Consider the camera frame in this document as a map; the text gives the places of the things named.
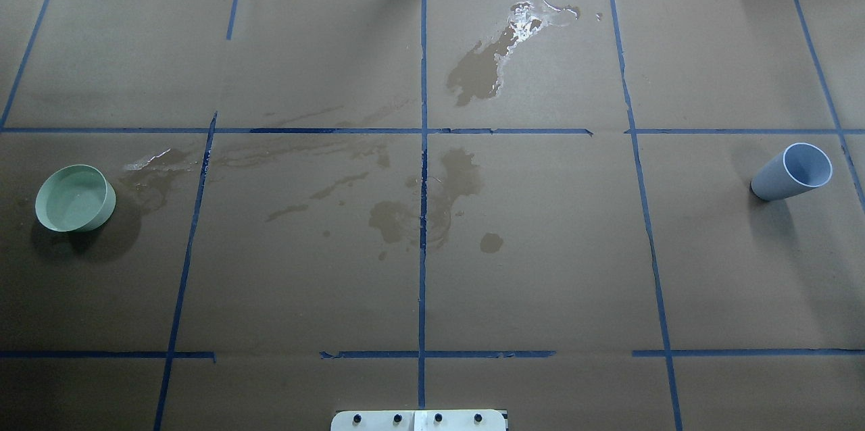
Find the blue plastic cup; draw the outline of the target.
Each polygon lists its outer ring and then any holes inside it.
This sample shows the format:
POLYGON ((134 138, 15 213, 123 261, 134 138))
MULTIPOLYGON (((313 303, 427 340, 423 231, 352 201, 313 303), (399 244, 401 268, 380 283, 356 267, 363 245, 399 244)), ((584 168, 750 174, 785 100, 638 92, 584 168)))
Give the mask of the blue plastic cup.
POLYGON ((765 202, 816 190, 833 176, 830 157, 816 145, 794 143, 763 166, 751 179, 751 193, 765 202))

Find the green bowl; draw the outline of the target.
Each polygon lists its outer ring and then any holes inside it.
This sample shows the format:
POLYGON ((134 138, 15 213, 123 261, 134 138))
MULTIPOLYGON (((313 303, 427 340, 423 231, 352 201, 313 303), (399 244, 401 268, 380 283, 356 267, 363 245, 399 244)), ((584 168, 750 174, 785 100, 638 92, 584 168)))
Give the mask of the green bowl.
POLYGON ((53 173, 35 197, 34 211, 44 228, 87 233, 104 225, 116 207, 116 191, 97 168, 72 164, 53 173))

